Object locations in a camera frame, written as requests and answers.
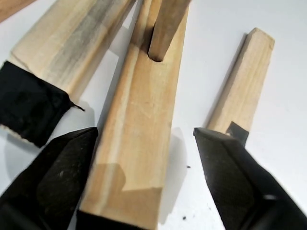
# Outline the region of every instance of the wooden dowel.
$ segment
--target wooden dowel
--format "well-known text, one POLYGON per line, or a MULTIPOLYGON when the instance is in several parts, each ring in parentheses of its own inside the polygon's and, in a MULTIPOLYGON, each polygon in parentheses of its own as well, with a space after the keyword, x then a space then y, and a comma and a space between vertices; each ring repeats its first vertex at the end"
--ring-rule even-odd
POLYGON ((248 34, 208 129, 226 133, 234 122, 246 131, 250 130, 274 42, 258 28, 248 34))
POLYGON ((162 0, 148 56, 163 61, 191 0, 162 0))

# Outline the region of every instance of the wood grain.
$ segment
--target wood grain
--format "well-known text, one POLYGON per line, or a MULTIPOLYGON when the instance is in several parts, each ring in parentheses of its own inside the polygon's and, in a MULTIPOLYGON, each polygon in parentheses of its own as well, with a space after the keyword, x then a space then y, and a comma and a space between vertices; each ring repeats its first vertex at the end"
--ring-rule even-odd
POLYGON ((0 0, 0 23, 36 0, 0 0))
POLYGON ((148 55, 163 61, 191 0, 162 0, 148 55))
POLYGON ((250 130, 274 43, 273 38, 258 28, 247 35, 208 129, 226 133, 233 121, 250 130))
POLYGON ((163 62, 148 55, 160 0, 144 0, 80 210, 154 230, 187 14, 163 62))
POLYGON ((77 102, 135 0, 58 0, 16 45, 13 64, 77 102))

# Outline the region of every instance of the black tape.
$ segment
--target black tape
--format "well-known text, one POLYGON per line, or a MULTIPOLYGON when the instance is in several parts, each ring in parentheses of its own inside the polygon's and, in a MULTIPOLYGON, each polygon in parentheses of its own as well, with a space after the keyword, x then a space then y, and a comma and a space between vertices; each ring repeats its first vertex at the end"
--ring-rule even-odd
POLYGON ((66 92, 32 73, 8 61, 0 70, 0 125, 36 146, 46 144, 72 106, 66 92))

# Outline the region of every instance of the white table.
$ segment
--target white table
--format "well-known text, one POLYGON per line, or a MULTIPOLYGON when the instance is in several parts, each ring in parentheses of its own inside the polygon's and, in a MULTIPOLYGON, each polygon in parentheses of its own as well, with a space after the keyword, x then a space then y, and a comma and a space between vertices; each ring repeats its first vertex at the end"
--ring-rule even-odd
MULTIPOLYGON (((0 24, 0 62, 54 1, 37 0, 0 24)), ((51 138, 102 126, 140 5, 138 0, 82 95, 80 105, 86 112, 69 110, 51 138)), ((276 44, 247 149, 307 213, 307 1, 192 0, 161 205, 161 230, 224 228, 205 183, 193 128, 205 127, 243 34, 254 27, 269 33, 276 44)), ((39 152, 0 131, 0 192, 39 152)))

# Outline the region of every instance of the wooden stick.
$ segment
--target wooden stick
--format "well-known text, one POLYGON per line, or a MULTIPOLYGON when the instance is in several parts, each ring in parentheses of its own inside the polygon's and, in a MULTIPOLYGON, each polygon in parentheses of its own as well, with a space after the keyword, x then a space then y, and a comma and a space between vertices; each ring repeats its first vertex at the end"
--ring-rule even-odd
POLYGON ((35 0, 0 0, 0 23, 35 0))
POLYGON ((78 102, 135 0, 58 0, 9 61, 78 102))
POLYGON ((154 230, 187 21, 163 62, 148 55, 159 0, 144 0, 80 210, 154 230))
POLYGON ((163 61, 191 0, 162 0, 148 55, 163 61))
POLYGON ((231 122, 250 130, 270 63, 274 39, 255 28, 247 36, 208 129, 226 133, 231 122))

